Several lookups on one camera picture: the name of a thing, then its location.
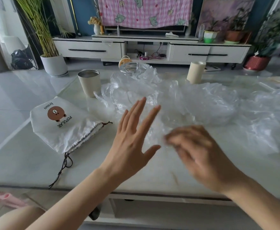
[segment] forearm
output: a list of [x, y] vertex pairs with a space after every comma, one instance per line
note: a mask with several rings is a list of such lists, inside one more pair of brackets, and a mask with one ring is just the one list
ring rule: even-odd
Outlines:
[[119, 184], [107, 171], [96, 169], [27, 230], [77, 230], [92, 210]]
[[226, 194], [262, 229], [280, 229], [280, 201], [251, 178]]

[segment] glass ashtray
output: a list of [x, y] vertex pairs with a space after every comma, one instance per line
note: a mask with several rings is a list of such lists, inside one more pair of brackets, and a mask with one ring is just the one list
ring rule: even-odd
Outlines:
[[120, 71], [132, 75], [133, 73], [144, 73], [148, 68], [153, 68], [151, 65], [146, 63], [128, 62], [120, 66]]

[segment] white tv cabinet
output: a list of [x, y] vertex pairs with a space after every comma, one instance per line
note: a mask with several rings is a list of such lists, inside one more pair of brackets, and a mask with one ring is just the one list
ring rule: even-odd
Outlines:
[[[166, 54], [164, 59], [150, 58], [145, 62], [149, 64], [190, 64], [192, 61], [205, 61], [211, 63], [242, 63], [251, 47], [250, 44], [206, 44], [199, 42], [193, 36], [165, 37], [155, 35], [93, 35], [92, 37], [78, 37], [72, 39], [54, 38], [55, 45], [64, 57], [98, 58], [106, 62], [119, 62], [122, 56], [129, 53], [145, 50], [149, 55], [157, 51]], [[144, 45], [145, 42], [153, 42], [153, 45]]]

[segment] bear illustration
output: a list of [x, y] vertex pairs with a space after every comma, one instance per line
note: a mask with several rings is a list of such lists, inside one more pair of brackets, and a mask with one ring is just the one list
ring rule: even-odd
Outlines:
[[64, 113], [64, 110], [61, 107], [53, 106], [48, 110], [47, 116], [49, 119], [59, 122], [63, 117], [66, 117], [66, 114]]

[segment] white drawstring bag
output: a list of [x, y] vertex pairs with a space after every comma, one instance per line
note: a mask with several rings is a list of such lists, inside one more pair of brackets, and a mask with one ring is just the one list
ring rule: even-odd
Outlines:
[[70, 153], [79, 148], [84, 142], [96, 134], [104, 125], [72, 103], [60, 97], [35, 107], [30, 112], [32, 129], [45, 143], [65, 158], [56, 180], [49, 186], [51, 188], [58, 180], [62, 170], [72, 166]]

